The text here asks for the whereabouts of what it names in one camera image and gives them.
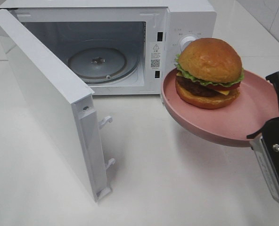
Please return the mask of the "pink round plate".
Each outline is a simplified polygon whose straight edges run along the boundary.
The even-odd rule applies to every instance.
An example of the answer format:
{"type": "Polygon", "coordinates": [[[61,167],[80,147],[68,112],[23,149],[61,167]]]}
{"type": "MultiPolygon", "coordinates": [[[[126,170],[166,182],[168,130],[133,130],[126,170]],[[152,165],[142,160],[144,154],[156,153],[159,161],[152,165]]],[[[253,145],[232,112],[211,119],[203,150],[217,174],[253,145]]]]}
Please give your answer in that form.
{"type": "Polygon", "coordinates": [[[240,95],[230,105],[219,109],[203,109],[183,101],[175,88],[177,71],[169,72],[163,80],[161,96],[169,114],[183,128],[210,142],[248,147],[247,135],[279,116],[274,87],[264,78],[244,71],[240,95]]]}

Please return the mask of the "toy hamburger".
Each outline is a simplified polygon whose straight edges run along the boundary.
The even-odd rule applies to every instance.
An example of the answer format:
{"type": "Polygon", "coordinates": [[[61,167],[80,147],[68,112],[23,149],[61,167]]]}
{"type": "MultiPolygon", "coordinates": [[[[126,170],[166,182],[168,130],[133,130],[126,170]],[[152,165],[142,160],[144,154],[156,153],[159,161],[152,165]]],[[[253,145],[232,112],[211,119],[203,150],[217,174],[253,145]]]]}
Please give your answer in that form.
{"type": "Polygon", "coordinates": [[[204,109],[230,105],[240,94],[242,61],[223,40],[200,38],[176,56],[175,87],[185,102],[204,109]]]}

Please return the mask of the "white microwave door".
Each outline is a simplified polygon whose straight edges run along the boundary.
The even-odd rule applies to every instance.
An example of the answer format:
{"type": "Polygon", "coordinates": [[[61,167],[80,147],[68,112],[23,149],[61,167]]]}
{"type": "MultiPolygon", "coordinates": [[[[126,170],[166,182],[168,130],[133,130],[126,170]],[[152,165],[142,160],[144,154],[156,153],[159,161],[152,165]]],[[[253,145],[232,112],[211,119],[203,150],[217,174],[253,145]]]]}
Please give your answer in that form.
{"type": "Polygon", "coordinates": [[[19,88],[39,123],[94,201],[111,192],[93,90],[6,9],[0,9],[0,42],[19,88]]]}

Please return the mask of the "upper white power knob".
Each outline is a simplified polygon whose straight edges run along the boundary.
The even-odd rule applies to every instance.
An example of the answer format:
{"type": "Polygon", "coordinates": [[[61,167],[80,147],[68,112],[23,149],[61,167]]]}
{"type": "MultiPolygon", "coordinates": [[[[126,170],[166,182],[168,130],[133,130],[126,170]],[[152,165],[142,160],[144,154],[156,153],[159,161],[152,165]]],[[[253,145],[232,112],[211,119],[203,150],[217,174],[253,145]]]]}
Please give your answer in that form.
{"type": "Polygon", "coordinates": [[[198,37],[194,34],[187,34],[184,37],[181,38],[180,40],[180,50],[181,52],[184,51],[184,49],[193,41],[197,40],[198,37]]]}

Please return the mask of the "white microwave oven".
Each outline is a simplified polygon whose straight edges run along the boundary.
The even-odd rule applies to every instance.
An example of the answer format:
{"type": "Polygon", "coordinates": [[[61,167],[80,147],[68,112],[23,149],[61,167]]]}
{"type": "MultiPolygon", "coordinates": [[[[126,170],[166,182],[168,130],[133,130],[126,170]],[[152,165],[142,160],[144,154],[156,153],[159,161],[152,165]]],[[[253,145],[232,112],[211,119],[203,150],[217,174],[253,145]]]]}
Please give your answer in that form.
{"type": "Polygon", "coordinates": [[[7,0],[0,5],[69,69],[88,48],[115,48],[126,66],[106,79],[77,75],[94,95],[159,94],[187,34],[211,37],[216,12],[206,0],[7,0]]]}

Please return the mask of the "glass microwave turntable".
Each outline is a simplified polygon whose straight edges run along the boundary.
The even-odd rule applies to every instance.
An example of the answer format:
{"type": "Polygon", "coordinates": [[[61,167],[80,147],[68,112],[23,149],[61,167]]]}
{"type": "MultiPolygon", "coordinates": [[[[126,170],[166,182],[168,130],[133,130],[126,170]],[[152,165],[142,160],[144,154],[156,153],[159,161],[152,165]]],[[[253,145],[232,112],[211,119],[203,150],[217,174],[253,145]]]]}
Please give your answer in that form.
{"type": "Polygon", "coordinates": [[[81,78],[106,79],[124,69],[126,57],[115,48],[88,48],[73,55],[68,66],[81,78]]]}

